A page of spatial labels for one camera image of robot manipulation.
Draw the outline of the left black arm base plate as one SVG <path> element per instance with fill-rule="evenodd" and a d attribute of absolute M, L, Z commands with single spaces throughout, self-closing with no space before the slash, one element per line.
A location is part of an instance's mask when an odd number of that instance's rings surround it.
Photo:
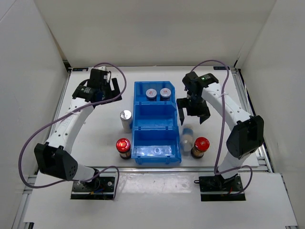
<path fill-rule="evenodd" d="M 72 200 L 112 200 L 116 187 L 115 173 L 101 175 L 96 189 L 87 188 L 83 183 L 74 182 L 71 188 Z"/>

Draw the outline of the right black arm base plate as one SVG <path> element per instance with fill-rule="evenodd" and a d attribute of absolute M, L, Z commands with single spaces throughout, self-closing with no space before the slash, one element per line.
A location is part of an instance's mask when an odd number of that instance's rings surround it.
<path fill-rule="evenodd" d="M 202 202 L 246 201 L 239 175 L 229 179 L 221 175 L 201 176 L 194 183 L 199 185 Z"/>

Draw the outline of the white-lid spice jar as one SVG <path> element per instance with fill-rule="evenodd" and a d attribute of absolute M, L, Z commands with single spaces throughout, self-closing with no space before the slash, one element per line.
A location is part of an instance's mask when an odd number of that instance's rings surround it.
<path fill-rule="evenodd" d="M 156 101 L 157 99 L 157 91 L 155 90 L 155 89 L 153 89 L 153 88 L 149 88 L 147 91 L 146 91 L 146 93 L 145 93 L 145 95 L 146 95 L 146 99 L 148 100 L 148 101 L 151 101 L 151 102 L 153 102 L 153 101 Z"/>
<path fill-rule="evenodd" d="M 162 88 L 160 90 L 160 101 L 170 101 L 172 92 L 169 88 Z"/>

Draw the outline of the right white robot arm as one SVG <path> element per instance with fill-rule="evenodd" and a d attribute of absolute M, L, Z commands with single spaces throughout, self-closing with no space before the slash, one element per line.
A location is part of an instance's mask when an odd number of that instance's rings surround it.
<path fill-rule="evenodd" d="M 214 177 L 210 186 L 224 191 L 235 181 L 237 171 L 244 161 L 263 144 L 264 120 L 243 110 L 225 91 L 225 83 L 211 73 L 198 76 L 190 72 L 182 79 L 186 98 L 176 100 L 179 119 L 184 122 L 183 109 L 188 116 L 197 116 L 200 123 L 210 117 L 210 104 L 222 117 L 222 126 L 227 125 L 230 135 L 226 140 L 227 154 L 222 163 L 216 157 Z"/>

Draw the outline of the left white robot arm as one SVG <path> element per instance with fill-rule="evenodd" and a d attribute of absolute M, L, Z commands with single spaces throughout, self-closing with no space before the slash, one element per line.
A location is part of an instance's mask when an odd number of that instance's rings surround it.
<path fill-rule="evenodd" d="M 97 102 L 112 103 L 121 100 L 117 79 L 105 66 L 92 68 L 90 77 L 81 82 L 72 94 L 66 114 L 54 133 L 44 144 L 38 143 L 34 154 L 39 171 L 64 181 L 79 181 L 89 191 L 100 186 L 98 170 L 79 164 L 72 156 L 75 139 Z"/>

